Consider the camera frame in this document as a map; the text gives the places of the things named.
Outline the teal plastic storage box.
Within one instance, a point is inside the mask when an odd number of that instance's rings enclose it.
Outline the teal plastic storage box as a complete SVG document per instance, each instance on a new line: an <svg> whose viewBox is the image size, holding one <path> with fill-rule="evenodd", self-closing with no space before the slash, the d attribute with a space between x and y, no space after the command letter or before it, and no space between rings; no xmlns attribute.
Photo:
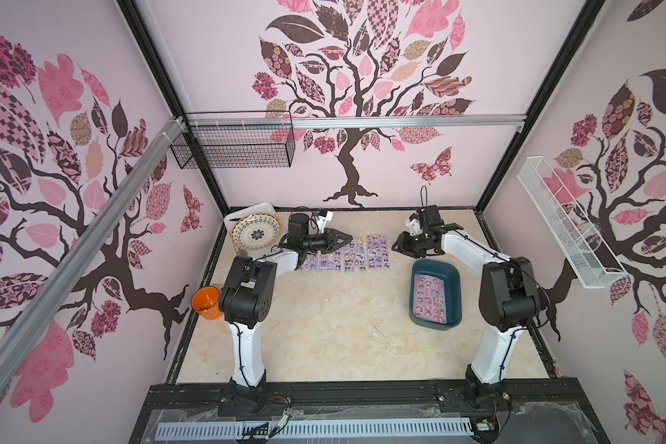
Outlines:
<svg viewBox="0 0 666 444"><path fill-rule="evenodd" d="M463 318L461 276L452 264L419 259L412 267L409 315L420 327L446 331Z"/></svg>

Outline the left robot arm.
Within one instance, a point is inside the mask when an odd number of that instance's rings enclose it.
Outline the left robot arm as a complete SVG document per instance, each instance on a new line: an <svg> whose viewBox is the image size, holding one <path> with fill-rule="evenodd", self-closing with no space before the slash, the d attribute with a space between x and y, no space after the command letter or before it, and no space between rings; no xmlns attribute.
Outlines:
<svg viewBox="0 0 666 444"><path fill-rule="evenodd" d="M232 334L234 384L254 390L266 380L261 324L271 310L277 277L300 269L316 253L335 253L353 241L351 235L329 227L332 218L327 210L293 213L285 231L275 216L259 213L246 216L233 228L235 242L268 249L257 258L246 249L239 253L219 297L218 309Z"/></svg>

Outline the pink sticker sheet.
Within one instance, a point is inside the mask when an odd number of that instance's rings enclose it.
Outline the pink sticker sheet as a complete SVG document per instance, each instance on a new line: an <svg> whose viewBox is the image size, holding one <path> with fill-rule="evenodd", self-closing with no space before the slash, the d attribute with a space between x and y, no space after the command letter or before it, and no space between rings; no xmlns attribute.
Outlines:
<svg viewBox="0 0 666 444"><path fill-rule="evenodd" d="M305 261L303 262L301 266L301 270L303 271L318 271L319 269L319 254L318 253L311 253L310 255L307 255L305 258Z"/></svg>
<svg viewBox="0 0 666 444"><path fill-rule="evenodd" d="M342 252L320 253L317 270L320 272L341 272Z"/></svg>
<svg viewBox="0 0 666 444"><path fill-rule="evenodd" d="M428 322L447 323L445 285L442 279L424 274L414 276L413 314Z"/></svg>

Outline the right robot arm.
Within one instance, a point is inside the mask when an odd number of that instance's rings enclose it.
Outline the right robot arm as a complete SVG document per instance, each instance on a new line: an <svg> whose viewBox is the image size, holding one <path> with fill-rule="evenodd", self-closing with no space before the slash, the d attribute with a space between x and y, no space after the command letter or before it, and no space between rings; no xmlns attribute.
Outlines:
<svg viewBox="0 0 666 444"><path fill-rule="evenodd" d="M487 323L466 380L475 389L497 389L515 341L539 314L539 284L525 257L510 257L471 237L460 225L443 221L436 205L416 210L392 250L414 259L452 255L481 278L478 308Z"/></svg>

